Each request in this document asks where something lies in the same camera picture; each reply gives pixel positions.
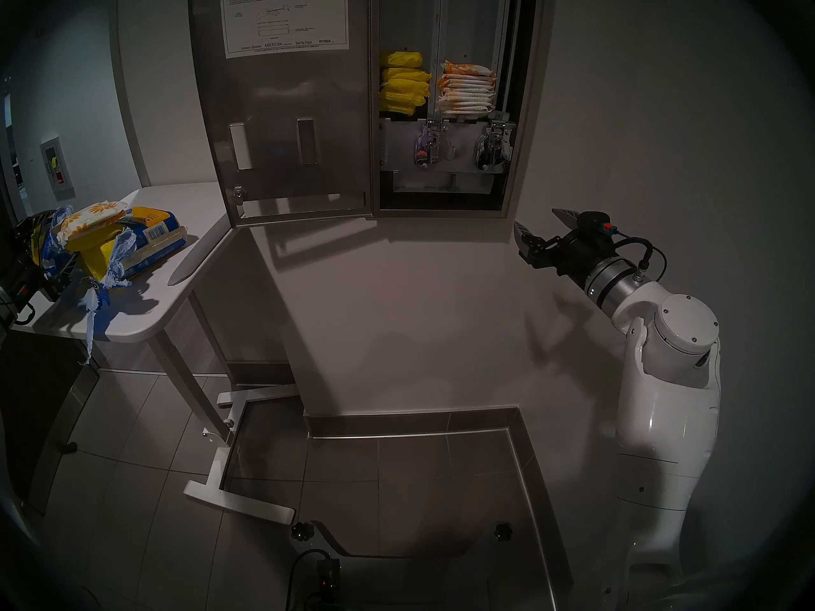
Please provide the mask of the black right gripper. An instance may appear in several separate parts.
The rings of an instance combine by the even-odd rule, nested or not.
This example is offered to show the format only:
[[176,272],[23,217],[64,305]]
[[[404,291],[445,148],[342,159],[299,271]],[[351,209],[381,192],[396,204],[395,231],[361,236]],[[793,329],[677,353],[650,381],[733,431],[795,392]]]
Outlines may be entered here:
[[[567,228],[578,228],[579,212],[572,209],[552,209],[553,215]],[[579,230],[546,240],[531,234],[518,221],[514,222],[514,240],[518,254],[533,268],[555,269],[557,275],[572,280],[587,280],[594,268],[613,256],[613,239],[605,234],[581,233]]]

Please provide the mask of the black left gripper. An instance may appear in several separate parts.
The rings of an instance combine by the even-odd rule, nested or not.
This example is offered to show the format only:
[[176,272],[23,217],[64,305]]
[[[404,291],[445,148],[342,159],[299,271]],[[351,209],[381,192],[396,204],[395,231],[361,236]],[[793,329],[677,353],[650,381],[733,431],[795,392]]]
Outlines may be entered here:
[[39,236],[48,235],[53,227],[55,210],[45,210],[29,216],[16,225],[16,231],[2,236],[1,242],[1,316],[19,317],[29,309],[40,290],[48,300],[59,300],[73,281],[77,260],[54,260],[49,266],[40,265]]

